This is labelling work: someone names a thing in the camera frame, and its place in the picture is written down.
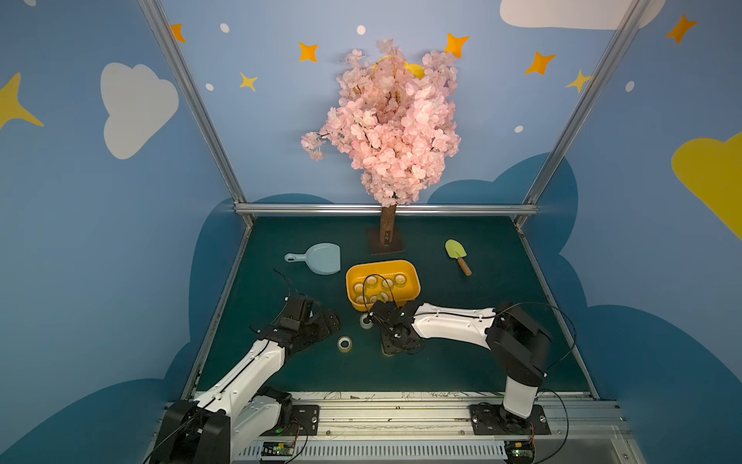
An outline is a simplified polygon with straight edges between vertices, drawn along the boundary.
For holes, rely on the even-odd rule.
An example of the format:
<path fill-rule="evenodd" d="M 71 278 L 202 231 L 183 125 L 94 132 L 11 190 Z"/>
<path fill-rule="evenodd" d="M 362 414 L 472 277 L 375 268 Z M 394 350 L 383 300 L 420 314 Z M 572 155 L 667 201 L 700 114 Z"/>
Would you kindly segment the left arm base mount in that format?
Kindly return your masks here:
<path fill-rule="evenodd" d="M 319 426 L 321 407 L 316 404 L 297 403 L 289 392 L 273 388 L 262 388 L 258 396 L 266 396 L 279 406 L 274 426 L 263 433 L 263 436 L 316 436 Z"/>

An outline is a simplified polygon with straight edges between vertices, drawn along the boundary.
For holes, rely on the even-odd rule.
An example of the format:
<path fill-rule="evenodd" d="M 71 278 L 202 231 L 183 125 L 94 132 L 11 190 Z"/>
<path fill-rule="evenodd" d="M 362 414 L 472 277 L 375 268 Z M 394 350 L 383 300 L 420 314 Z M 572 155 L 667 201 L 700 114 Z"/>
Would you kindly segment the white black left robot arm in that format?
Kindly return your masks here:
<path fill-rule="evenodd" d="M 166 410 L 146 463 L 231 463 L 263 433 L 291 423 L 291 394 L 266 386 L 295 354 L 341 328 L 331 309 L 288 296 L 279 315 L 210 390 Z"/>

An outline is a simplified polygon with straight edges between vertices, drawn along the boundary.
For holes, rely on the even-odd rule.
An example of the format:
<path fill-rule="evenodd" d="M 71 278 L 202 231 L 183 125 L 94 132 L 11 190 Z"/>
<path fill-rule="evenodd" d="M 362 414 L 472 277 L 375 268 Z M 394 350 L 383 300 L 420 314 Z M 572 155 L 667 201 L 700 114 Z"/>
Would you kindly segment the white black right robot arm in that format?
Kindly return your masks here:
<path fill-rule="evenodd" d="M 424 339 L 448 339 L 489 350 L 506 374 L 502 416 L 526 420 L 547 374 L 552 336 L 519 305 L 449 309 L 410 301 L 376 302 L 361 318 L 381 334 L 386 355 L 408 353 Z"/>

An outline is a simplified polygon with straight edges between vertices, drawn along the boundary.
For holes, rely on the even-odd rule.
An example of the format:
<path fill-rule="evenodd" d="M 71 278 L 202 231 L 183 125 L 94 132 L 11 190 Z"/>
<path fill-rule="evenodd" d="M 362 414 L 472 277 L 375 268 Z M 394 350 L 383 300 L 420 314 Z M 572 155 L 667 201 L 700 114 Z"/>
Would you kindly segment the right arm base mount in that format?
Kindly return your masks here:
<path fill-rule="evenodd" d="M 469 406 L 470 421 L 475 435 L 550 435 L 544 409 L 533 406 L 531 415 L 521 418 L 504 409 L 502 404 L 479 402 Z"/>

